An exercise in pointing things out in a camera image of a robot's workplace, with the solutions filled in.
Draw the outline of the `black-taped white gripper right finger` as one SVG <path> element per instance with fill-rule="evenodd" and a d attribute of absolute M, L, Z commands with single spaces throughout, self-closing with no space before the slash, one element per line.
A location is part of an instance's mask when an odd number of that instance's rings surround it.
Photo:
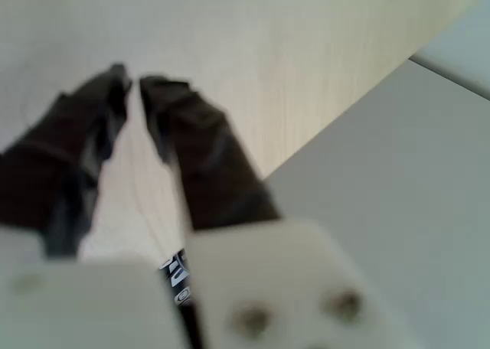
<path fill-rule="evenodd" d="M 226 115 L 188 83 L 139 81 L 148 131 L 180 184 L 193 348 L 385 348 L 387 314 L 315 223 L 287 220 Z"/>

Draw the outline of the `black-taped white gripper left finger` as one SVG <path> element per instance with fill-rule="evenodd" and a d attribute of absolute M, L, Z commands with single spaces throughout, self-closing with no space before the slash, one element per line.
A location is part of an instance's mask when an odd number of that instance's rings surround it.
<path fill-rule="evenodd" d="M 60 94 L 1 153 L 1 346 L 189 348 L 147 262 L 82 263 L 100 177 L 127 119 L 122 64 Z"/>

